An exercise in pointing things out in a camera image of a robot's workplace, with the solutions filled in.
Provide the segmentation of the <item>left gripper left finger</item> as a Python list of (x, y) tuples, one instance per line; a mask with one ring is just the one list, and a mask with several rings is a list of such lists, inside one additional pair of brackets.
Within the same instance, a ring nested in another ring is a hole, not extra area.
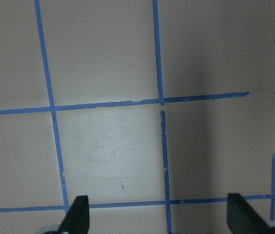
[(77, 196), (65, 216), (57, 234), (87, 234), (90, 228), (89, 201), (87, 195)]

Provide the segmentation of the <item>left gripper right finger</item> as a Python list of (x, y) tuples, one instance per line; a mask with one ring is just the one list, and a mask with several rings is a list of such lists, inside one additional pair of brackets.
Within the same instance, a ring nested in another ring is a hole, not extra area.
[(275, 234), (275, 228), (271, 228), (238, 193), (228, 193), (227, 225), (232, 234)]

